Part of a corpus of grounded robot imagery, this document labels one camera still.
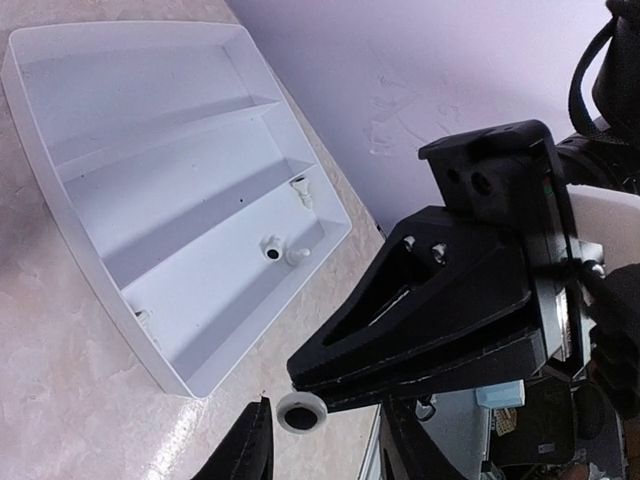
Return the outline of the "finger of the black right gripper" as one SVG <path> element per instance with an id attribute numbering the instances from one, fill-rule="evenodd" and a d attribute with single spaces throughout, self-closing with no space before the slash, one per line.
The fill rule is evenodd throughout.
<path id="1" fill-rule="evenodd" d="M 524 379 L 544 361 L 519 239 L 428 207 L 396 225 L 287 371 L 338 412 Z"/>

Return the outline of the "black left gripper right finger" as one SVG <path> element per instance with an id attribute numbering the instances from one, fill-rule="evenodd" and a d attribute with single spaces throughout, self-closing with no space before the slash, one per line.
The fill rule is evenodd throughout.
<path id="1" fill-rule="evenodd" d="M 473 479 L 445 456 L 424 429 L 436 412 L 432 395 L 382 402 L 378 435 L 382 479 Z"/>

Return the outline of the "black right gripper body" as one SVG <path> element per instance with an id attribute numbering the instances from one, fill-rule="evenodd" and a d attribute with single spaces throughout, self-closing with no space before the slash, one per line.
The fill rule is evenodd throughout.
<path id="1" fill-rule="evenodd" d="M 446 209 L 507 230 L 519 242 L 553 373 L 585 365 L 578 239 L 567 186 L 611 186 L 595 147 L 578 136 L 556 145 L 542 122 L 527 120 L 443 137 L 420 148 Z"/>

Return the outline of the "white chess pawn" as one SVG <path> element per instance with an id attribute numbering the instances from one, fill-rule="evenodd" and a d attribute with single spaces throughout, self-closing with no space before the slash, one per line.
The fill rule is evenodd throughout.
<path id="1" fill-rule="evenodd" d="M 328 417 L 325 402 L 309 392 L 291 392 L 278 402 L 276 418 L 286 431 L 303 435 L 324 424 Z"/>

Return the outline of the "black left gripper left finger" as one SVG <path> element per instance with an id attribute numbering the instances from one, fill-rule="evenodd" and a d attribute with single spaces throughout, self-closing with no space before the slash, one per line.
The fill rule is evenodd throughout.
<path id="1" fill-rule="evenodd" d="M 250 402 L 193 480 L 271 480 L 274 435 L 271 402 Z"/>

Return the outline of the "white chess piece in tray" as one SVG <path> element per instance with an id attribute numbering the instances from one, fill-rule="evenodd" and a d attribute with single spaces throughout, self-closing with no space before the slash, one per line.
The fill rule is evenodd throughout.
<path id="1" fill-rule="evenodd" d="M 148 310 L 142 309 L 136 311 L 135 317 L 143 330 L 148 331 L 150 329 L 151 313 Z"/>
<path id="2" fill-rule="evenodd" d="M 313 198 L 310 190 L 310 180 L 304 175 L 289 182 L 290 187 L 297 193 L 303 206 L 309 210 L 313 209 Z"/>
<path id="3" fill-rule="evenodd" d="M 297 267 L 311 256 L 308 248 L 293 248 L 277 236 L 265 238 L 261 243 L 263 256 L 270 262 L 284 262 L 291 267 Z"/>

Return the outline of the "white plastic tray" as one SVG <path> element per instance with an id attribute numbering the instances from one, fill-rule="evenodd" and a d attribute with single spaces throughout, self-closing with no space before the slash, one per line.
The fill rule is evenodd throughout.
<path id="1" fill-rule="evenodd" d="M 1 80 L 69 249 L 167 393 L 209 396 L 351 230 L 238 24 L 21 28 Z M 289 185 L 304 175 L 312 210 Z M 270 236 L 311 256 L 270 262 L 260 246 Z"/>

